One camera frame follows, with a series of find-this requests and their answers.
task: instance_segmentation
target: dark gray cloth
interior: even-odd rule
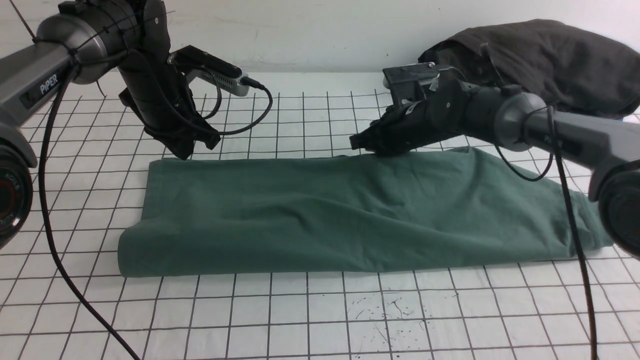
[[[640,54],[610,38],[553,20],[470,28],[427,50],[421,62],[458,67],[470,82],[489,76],[489,43],[505,82],[562,111],[619,119],[640,106]]]

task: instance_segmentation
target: grid mat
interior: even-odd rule
[[[210,121],[248,124],[261,94],[224,98]],[[195,100],[203,112],[215,99]],[[360,154],[348,136],[391,104],[388,93],[275,94],[263,123],[193,159]],[[23,132],[37,154],[45,112]],[[484,142],[464,136],[419,149]],[[548,153],[505,153],[533,171]],[[56,245],[75,284],[144,359],[454,360],[586,359],[588,323],[579,266],[554,261],[396,274],[251,274],[124,279],[116,250],[140,218],[150,161],[172,156],[116,99],[64,101],[47,162]],[[573,190],[589,171],[567,163]],[[548,175],[558,181],[557,171]],[[39,202],[0,252],[0,357],[127,359],[79,305],[49,254]],[[640,359],[640,262],[615,247],[591,254],[602,359]]]

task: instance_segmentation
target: black cable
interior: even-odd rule
[[[504,157],[504,155],[502,154],[502,151],[500,150],[500,147],[498,145],[494,145],[494,146],[495,146],[495,149],[498,150],[498,154],[500,155],[500,157],[502,158],[504,163],[507,164],[507,166],[511,169],[511,171],[513,171],[521,179],[526,180],[526,181],[530,181],[532,183],[535,183],[536,181],[540,181],[540,180],[544,179],[545,176],[547,176],[547,174],[549,173],[549,170],[551,169],[551,165],[553,165],[553,163],[554,163],[554,155],[553,154],[549,154],[549,162],[547,163],[547,167],[542,172],[542,174],[540,174],[538,177],[527,177],[527,176],[522,175],[521,172],[519,172],[515,167],[513,167],[513,165],[509,162],[509,160],[507,160]]]
[[[160,88],[160,84],[158,83],[158,80],[156,79],[155,76],[151,77],[153,79],[153,81],[155,81],[155,85]],[[269,91],[269,89],[267,89],[263,84],[260,84],[258,81],[252,79],[252,78],[243,78],[241,80],[243,85],[247,85],[250,86],[252,88],[256,88],[259,90],[264,91],[267,96],[269,97],[269,105],[267,105],[267,108],[264,110],[264,112],[262,113],[262,115],[260,115],[257,119],[255,119],[251,124],[238,129],[238,130],[233,130],[233,131],[216,131],[216,130],[212,130],[212,129],[207,129],[204,127],[201,127],[197,124],[194,124],[192,121],[190,121],[189,119],[185,118],[184,116],[182,116],[182,114],[180,114],[171,104],[171,102],[166,98],[164,92],[160,91],[160,95],[161,95],[161,100],[164,101],[167,104],[167,107],[170,109],[172,115],[178,119],[181,123],[183,123],[184,125],[190,127],[191,129],[195,130],[195,131],[200,131],[203,132],[205,134],[211,135],[211,136],[219,136],[219,135],[237,135],[239,133],[244,133],[245,131],[253,128],[254,126],[256,126],[257,124],[260,124],[260,122],[262,120],[264,120],[265,117],[267,117],[267,114],[269,113],[269,111],[271,111],[271,107],[273,106],[273,96],[271,95],[271,92]]]
[[[245,127],[242,127],[241,129],[238,129],[238,130],[220,131],[219,132],[220,135],[237,135],[239,133],[244,133],[245,131],[256,126],[257,124],[260,124],[260,122],[263,121],[265,117],[267,117],[267,114],[269,113],[269,111],[271,111],[271,107],[273,106],[273,96],[271,95],[271,92],[269,91],[269,89],[267,89],[264,85],[260,84],[259,82],[253,79],[244,78],[244,80],[246,81],[245,85],[264,91],[267,94],[267,97],[269,97],[269,105],[267,105],[267,108],[262,112],[262,115],[260,115],[257,119],[255,119],[251,124]]]
[[[56,120],[56,115],[58,114],[58,109],[60,108],[60,104],[62,103],[62,98],[67,91],[67,88],[73,78],[76,76],[77,71],[79,70],[79,65],[74,65],[73,69],[66,76],[66,78],[60,84],[60,89],[58,90],[58,94],[56,95],[55,100],[53,101],[53,105],[51,107],[51,113],[49,114],[49,118],[47,120],[47,125],[44,130],[44,137],[42,139],[42,148],[40,150],[40,164],[38,165],[38,185],[40,187],[39,195],[40,195],[40,207],[42,208],[42,222],[44,223],[44,229],[47,235],[47,243],[49,243],[49,250],[51,251],[51,256],[53,257],[54,263],[56,263],[56,268],[60,272],[60,275],[65,280],[71,291],[74,295],[80,300],[80,303],[89,310],[91,315],[95,317],[102,326],[116,339],[118,342],[126,349],[126,351],[131,355],[134,360],[140,360],[140,358],[136,355],[135,351],[127,344],[127,342],[114,330],[114,328],[89,304],[89,302],[84,298],[82,293],[75,286],[64,266],[62,265],[62,261],[60,260],[60,256],[58,255],[58,251],[56,250],[56,244],[53,240],[53,231],[51,229],[51,220],[49,219],[49,207],[47,205],[47,192],[45,189],[45,174],[46,174],[46,163],[47,163],[47,153],[49,152],[49,142],[51,140],[51,132],[53,130],[53,123]]]
[[[170,13],[174,13],[174,12],[175,12],[175,10],[172,10],[172,11],[170,11],[170,12],[165,12],[163,15],[169,15]],[[108,31],[109,31],[113,26],[119,26],[119,24],[120,24],[121,22],[123,22],[123,21],[125,21],[125,20],[130,20],[132,17],[135,17],[135,16],[136,16],[136,14],[129,15],[129,16],[126,16],[124,19],[120,19],[120,20],[118,20],[118,21],[114,22],[113,24],[111,24],[111,25],[109,25],[109,26],[104,26],[104,27],[102,28],[102,30],[97,31],[97,32],[96,32],[94,35],[92,35],[90,38],[86,39],[82,44],[78,45],[74,50],[76,50],[76,51],[77,51],[77,50],[78,50],[78,49],[80,49],[82,46],[85,46],[86,44],[89,44],[89,43],[90,43],[94,38],[99,37],[99,36],[100,36],[100,35],[102,35],[103,33],[108,32]],[[147,20],[143,21],[142,23],[137,24],[137,25],[134,25],[134,26],[131,26],[130,28],[125,28],[125,29],[123,29],[122,31],[127,32],[127,31],[129,31],[129,30],[132,30],[132,29],[137,28],[138,26],[139,26],[139,27],[142,27],[142,25],[146,24],[147,22],[154,21],[155,19],[156,19],[155,17],[150,17],[149,19],[147,19]]]
[[[101,58],[99,60],[92,60],[92,61],[82,61],[80,63],[80,65],[82,66],[91,66],[91,65],[98,65],[98,64],[104,64],[104,63],[110,63],[112,61],[118,61],[118,60],[122,60],[124,59],[127,55],[129,55],[129,50],[123,50],[123,51],[119,51],[113,55],[107,56],[105,58]]]
[[[96,85],[98,85],[98,90],[100,90],[100,94],[102,94],[102,97],[107,97],[107,95],[104,95],[104,91],[102,91],[102,87],[100,86],[100,81],[96,80],[95,83]]]
[[[528,113],[527,117],[524,118],[524,120],[522,122],[522,129],[524,130],[524,125],[527,123],[527,121],[529,120],[531,115],[533,115],[534,113],[537,113],[540,110],[544,110],[544,109],[549,109],[549,106],[545,106],[544,108],[540,108],[538,110],[534,110],[534,111]],[[538,177],[527,177],[527,176],[522,175],[521,172],[519,172],[515,167],[513,167],[513,165],[509,162],[509,160],[507,160],[507,158],[504,157],[504,155],[502,154],[502,151],[500,150],[500,147],[498,145],[494,145],[494,146],[495,146],[495,149],[498,151],[498,154],[500,155],[500,157],[504,161],[504,163],[507,164],[507,166],[511,169],[511,171],[513,171],[518,177],[520,177],[520,179],[523,179],[523,180],[526,180],[526,181],[530,181],[532,183],[535,183],[536,181],[540,181],[540,180],[544,179],[545,176],[547,176],[547,174],[549,173],[549,170],[551,170],[551,166],[554,163],[554,155],[553,155],[553,153],[550,153],[549,154],[549,161],[547,163],[547,167],[544,169],[542,174],[540,174]]]
[[[582,274],[582,284],[584,285],[584,296],[587,301],[587,316],[589,318],[589,332],[590,345],[591,345],[591,360],[598,360],[598,339],[596,335],[596,316],[593,308],[593,296],[591,294],[591,285],[589,283],[589,272],[587,271],[587,260],[582,249],[582,243],[578,236],[578,227],[575,223],[575,215],[573,214],[573,204],[571,203],[571,196],[569,194],[569,186],[567,185],[566,175],[564,174],[564,167],[562,162],[562,154],[560,150],[560,144],[556,135],[556,123],[554,122],[554,108],[549,106],[547,108],[547,118],[549,123],[549,131],[551,134],[551,142],[556,154],[556,164],[560,175],[560,182],[562,184],[562,193],[564,197],[564,205],[566,206],[566,214],[569,218],[569,227],[571,229],[571,236],[573,243],[575,244],[575,252],[578,255],[578,262],[580,263],[580,272]]]
[[[22,13],[20,13],[20,10],[18,10],[18,7],[15,5],[15,3],[13,3],[13,0],[9,0],[9,2],[11,3],[11,6],[13,6],[13,9],[15,10],[15,13],[18,14],[18,17],[20,18],[20,21],[22,21],[22,25],[24,25],[24,27],[29,32],[29,36],[31,36],[31,41],[33,41],[33,42],[38,41],[38,38],[33,33],[33,30],[31,30],[31,28],[29,27],[29,24],[27,24],[27,21],[24,20],[24,17],[22,16]]]
[[[222,89],[220,88],[220,84],[218,84],[218,80],[216,80],[216,76],[214,76],[214,74],[211,71],[207,70],[207,68],[202,66],[192,66],[192,65],[184,65],[184,64],[176,64],[176,66],[183,69],[200,70],[200,71],[206,72],[207,74],[209,74],[209,76],[215,83],[216,91],[218,92],[218,99],[216,100],[216,105],[213,107],[213,110],[211,110],[211,112],[207,116],[203,117],[204,120],[211,119],[213,116],[215,116],[218,113],[218,111],[220,110],[220,106],[222,105]]]
[[[457,67],[450,67],[447,70],[449,71],[453,71],[458,73],[458,75],[460,75],[462,77],[462,80],[464,80],[466,83],[468,83],[469,81],[467,80],[467,77],[462,73],[462,71],[460,71],[460,69],[458,69]]]

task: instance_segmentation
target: white wall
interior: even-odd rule
[[[16,0],[33,27],[57,0]],[[640,51],[640,0],[165,0],[173,48],[195,45],[251,71],[364,72],[413,63],[475,26],[543,18]],[[0,55],[30,43],[0,2]]]

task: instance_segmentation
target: green cloth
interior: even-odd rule
[[[521,171],[532,176],[531,172]],[[612,245],[572,192],[586,250]],[[123,276],[393,272],[571,258],[560,186],[483,151],[150,164]]]

